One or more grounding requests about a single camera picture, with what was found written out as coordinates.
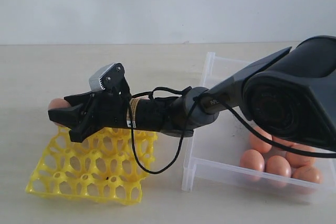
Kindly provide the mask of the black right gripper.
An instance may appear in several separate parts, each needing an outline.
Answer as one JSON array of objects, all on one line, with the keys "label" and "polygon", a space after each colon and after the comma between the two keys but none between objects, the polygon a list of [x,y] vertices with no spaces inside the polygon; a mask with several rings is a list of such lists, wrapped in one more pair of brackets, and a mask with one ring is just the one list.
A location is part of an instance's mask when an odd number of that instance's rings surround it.
[{"label": "black right gripper", "polygon": [[70,129],[71,142],[82,143],[104,127],[121,129],[129,127],[127,123],[131,100],[129,93],[98,92],[95,93],[92,105],[92,92],[69,95],[61,99],[69,102],[71,107],[49,110],[48,117],[55,125]]}]

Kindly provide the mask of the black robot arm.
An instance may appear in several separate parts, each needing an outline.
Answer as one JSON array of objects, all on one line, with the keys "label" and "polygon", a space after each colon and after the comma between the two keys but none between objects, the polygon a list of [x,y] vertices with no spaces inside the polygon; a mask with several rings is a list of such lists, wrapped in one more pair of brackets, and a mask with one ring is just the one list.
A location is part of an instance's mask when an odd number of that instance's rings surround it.
[{"label": "black robot arm", "polygon": [[82,142],[105,127],[191,137],[220,111],[240,108],[245,120],[286,141],[335,157],[335,37],[315,36],[251,63],[211,89],[188,87],[167,98],[132,95],[124,67],[114,63],[90,79],[91,91],[66,97],[49,119]]}]

